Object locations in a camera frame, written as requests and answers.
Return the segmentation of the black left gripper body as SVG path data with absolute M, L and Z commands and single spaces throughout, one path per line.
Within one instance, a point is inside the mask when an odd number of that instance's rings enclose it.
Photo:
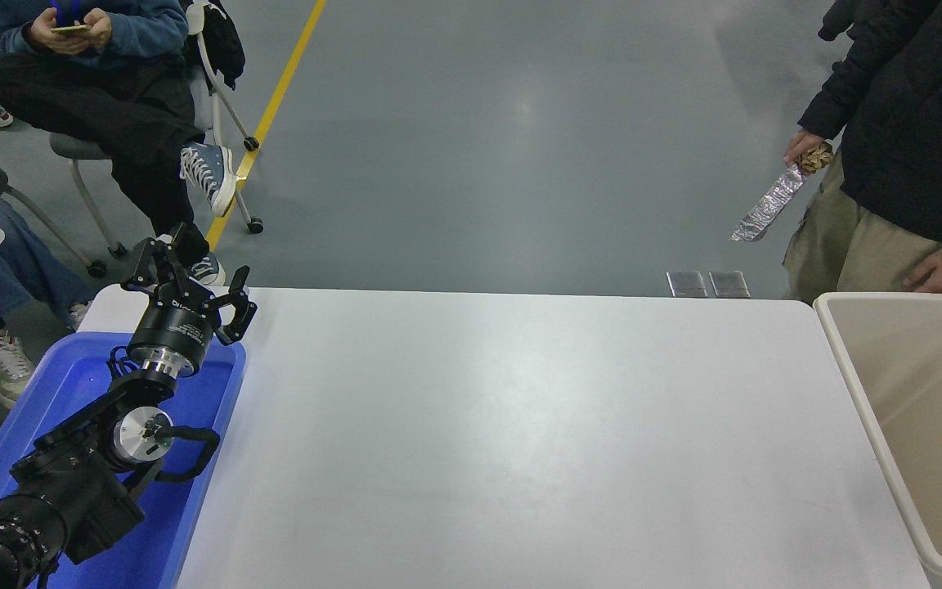
M 152 298 L 130 342 L 128 357 L 137 364 L 202 366 L 220 317 L 197 312 L 176 299 Z

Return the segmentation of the standing person's right hand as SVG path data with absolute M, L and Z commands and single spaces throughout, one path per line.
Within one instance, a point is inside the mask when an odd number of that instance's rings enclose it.
M 785 150 L 782 162 L 785 164 L 785 167 L 792 167 L 796 161 L 804 153 L 818 148 L 826 141 L 826 138 L 819 137 L 814 133 L 807 131 L 806 129 L 797 130 L 795 134 L 790 137 L 790 141 Z

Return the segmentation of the seated person's right hand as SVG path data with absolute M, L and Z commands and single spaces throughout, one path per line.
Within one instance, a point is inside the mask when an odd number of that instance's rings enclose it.
M 72 38 L 59 36 L 59 34 L 52 31 L 57 23 L 56 16 L 57 10 L 55 7 L 48 7 L 30 23 L 27 41 L 37 52 L 64 55 L 72 49 L 70 44 Z

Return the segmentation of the seated person's left hand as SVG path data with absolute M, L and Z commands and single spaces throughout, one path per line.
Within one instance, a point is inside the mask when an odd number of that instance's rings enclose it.
M 101 50 L 107 47 L 113 37 L 114 26 L 111 15 L 99 7 L 87 12 L 82 21 L 75 21 L 76 26 L 79 24 L 82 24 L 83 28 L 69 34 L 69 38 L 78 41 L 79 45 Z

